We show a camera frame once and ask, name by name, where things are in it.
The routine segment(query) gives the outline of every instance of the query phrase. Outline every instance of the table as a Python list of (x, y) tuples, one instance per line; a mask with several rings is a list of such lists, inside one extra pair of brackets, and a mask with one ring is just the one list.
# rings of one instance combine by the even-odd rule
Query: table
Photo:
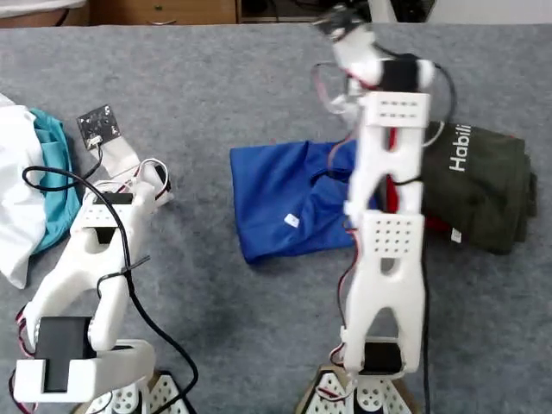
[[(431, 239), (430, 381), (435, 413), (542, 413), (552, 409), (552, 26), (382, 25), (382, 45), (440, 62), (455, 79), (456, 120), (523, 137), (540, 178), (528, 241), (503, 257)], [(175, 200), (151, 224), (135, 271), (151, 316), (199, 365), (191, 401), (203, 413), (290, 413), (338, 343), (336, 280), (348, 249), (244, 262), (233, 215), (229, 150), (271, 141), (337, 140), (311, 66), (332, 60), (308, 25), (44, 28), (0, 31), (0, 91), (63, 120), (82, 171), (76, 116), (113, 106), (142, 157), (170, 167)], [(435, 117), (447, 102), (434, 90)], [(0, 373), (19, 352), (15, 312), (63, 244), (32, 259), (30, 286), (0, 280)], [(94, 309), (93, 292), (74, 314)], [(150, 341), (159, 367), (183, 385), (185, 363), (129, 307), (124, 336)], [(407, 383), (421, 401), (421, 372)], [(3, 413), (16, 412), (7, 391)], [(59, 413), (58, 406), (42, 406)]]

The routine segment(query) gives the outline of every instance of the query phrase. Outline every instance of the olive green fabric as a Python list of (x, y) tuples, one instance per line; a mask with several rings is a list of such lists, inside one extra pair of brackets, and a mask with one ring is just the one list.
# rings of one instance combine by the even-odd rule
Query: olive green fabric
[[(432, 122), (429, 139), (438, 129)], [(486, 129), (447, 124), (423, 154), (423, 211), (461, 232), (462, 242), (506, 254), (536, 214), (536, 176), (525, 144)]]

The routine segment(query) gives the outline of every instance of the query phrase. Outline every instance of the white tag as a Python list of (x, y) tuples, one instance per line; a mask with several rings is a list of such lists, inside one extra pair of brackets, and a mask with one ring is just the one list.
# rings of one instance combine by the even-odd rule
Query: white tag
[(450, 240), (455, 243), (462, 243), (462, 233), (457, 229), (452, 229), (452, 233), (450, 233)]
[(292, 213), (285, 216), (284, 221), (294, 228), (299, 227), (299, 219), (296, 218)]

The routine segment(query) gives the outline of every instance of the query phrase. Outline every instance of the wooden cabinet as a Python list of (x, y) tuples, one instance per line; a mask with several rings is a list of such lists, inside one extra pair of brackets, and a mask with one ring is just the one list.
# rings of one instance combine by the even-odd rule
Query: wooden cabinet
[(91, 24), (236, 23), (235, 0), (91, 0)]

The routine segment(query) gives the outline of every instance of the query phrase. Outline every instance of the blue cloth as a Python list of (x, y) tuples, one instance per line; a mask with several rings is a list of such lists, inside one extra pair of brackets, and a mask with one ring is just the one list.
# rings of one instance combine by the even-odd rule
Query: blue cloth
[[(69, 147), (61, 122), (42, 110), (32, 109), (30, 111), (36, 116), (34, 131), (42, 146), (44, 165), (72, 172)], [(59, 187), (67, 184), (67, 180), (67, 177), (59, 174), (45, 173), (41, 185)], [(58, 242), (71, 227), (80, 208), (75, 187), (65, 191), (43, 192), (43, 194), (46, 209), (46, 232), (34, 253), (50, 248)]]
[[(332, 147), (306, 141), (230, 150), (235, 223), (247, 262), (352, 246), (343, 202), (356, 144), (339, 149), (329, 173)], [(377, 208), (374, 199), (370, 208)], [(290, 214), (297, 227), (286, 222)]]

